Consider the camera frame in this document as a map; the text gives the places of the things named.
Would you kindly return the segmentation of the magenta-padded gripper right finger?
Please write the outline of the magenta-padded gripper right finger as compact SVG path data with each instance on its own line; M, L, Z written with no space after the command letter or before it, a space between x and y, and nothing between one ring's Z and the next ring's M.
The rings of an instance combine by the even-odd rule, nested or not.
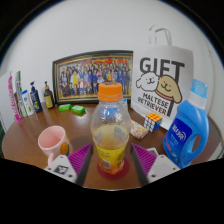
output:
M155 148L145 149L132 143L131 154L142 186L179 170L166 155L159 155Z

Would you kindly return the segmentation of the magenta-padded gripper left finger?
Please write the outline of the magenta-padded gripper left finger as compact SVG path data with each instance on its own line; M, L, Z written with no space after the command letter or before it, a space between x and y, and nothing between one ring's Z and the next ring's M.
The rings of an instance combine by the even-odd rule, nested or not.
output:
M88 144L69 156L59 155L45 168L58 177L82 186L93 154L93 145Z

